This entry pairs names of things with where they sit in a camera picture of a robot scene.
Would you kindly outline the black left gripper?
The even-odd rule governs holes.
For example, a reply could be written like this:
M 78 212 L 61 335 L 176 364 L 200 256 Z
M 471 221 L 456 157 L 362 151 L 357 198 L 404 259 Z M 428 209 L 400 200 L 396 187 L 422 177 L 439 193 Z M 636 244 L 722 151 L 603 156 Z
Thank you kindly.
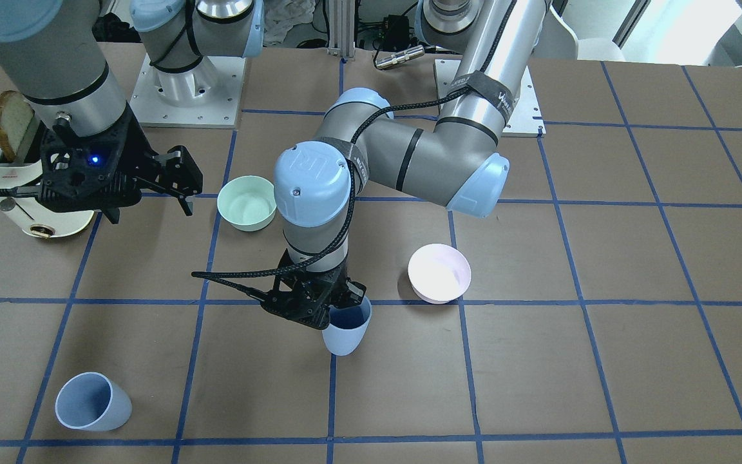
M 283 319 L 324 330 L 332 309 L 359 305 L 366 291 L 365 285 L 347 275 L 342 262 L 322 273 L 298 270 L 274 277 L 271 290 L 260 297 L 260 306 Z

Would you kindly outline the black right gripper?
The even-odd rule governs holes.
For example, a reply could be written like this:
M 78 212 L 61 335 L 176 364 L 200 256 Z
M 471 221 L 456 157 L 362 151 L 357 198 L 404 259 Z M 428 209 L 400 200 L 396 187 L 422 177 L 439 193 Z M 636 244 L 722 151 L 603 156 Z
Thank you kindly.
M 139 203 L 142 189 L 175 197 L 193 215 L 194 195 L 202 193 L 203 174 L 183 145 L 165 155 L 152 149 L 130 106 L 108 129 L 75 135 L 71 119 L 58 117 L 52 128 L 39 126 L 41 176 L 0 197 L 33 198 L 55 213 L 99 209 L 112 224 L 120 208 Z

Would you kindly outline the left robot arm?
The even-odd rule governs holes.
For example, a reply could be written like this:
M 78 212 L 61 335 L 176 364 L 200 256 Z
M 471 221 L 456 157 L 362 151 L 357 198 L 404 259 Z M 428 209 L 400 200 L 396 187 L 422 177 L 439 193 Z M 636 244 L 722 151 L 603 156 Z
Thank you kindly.
M 415 29 L 462 53 L 450 91 L 390 105 L 368 88 L 345 91 L 310 141 L 279 156 L 274 197 L 287 247 L 271 290 L 251 291 L 270 314 L 326 329 L 330 312 L 359 305 L 347 275 L 348 226 L 368 182 L 486 217 L 506 184 L 497 145 L 549 12 L 548 1 L 422 1 Z

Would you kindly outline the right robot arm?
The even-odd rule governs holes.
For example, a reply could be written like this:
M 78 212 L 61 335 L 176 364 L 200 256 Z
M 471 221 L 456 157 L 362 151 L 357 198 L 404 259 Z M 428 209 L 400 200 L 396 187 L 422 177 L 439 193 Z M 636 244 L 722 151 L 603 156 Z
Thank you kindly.
M 256 57 L 264 41 L 262 1 L 133 1 L 153 89 L 172 108 L 221 102 L 214 57 Z M 41 121 L 41 170 L 0 188 L 53 213 L 101 211 L 112 223 L 145 189 L 177 199 L 193 215 L 203 175 L 183 145 L 157 153 L 93 34 L 101 1 L 0 1 L 0 66 Z

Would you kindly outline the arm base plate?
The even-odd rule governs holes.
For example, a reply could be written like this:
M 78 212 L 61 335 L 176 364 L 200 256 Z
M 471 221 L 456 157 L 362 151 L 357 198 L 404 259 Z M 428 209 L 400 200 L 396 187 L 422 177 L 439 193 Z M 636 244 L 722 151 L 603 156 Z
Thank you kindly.
M 130 106 L 144 127 L 235 129 L 245 65 L 242 57 L 204 57 L 194 70 L 165 73 L 145 57 Z
M 457 73 L 460 61 L 435 59 L 435 81 L 437 97 L 445 97 L 450 92 L 451 82 Z M 525 68 L 519 96 L 509 122 L 504 127 L 503 137 L 537 137 L 547 133 L 544 118 L 540 111 L 538 97 L 528 67 Z

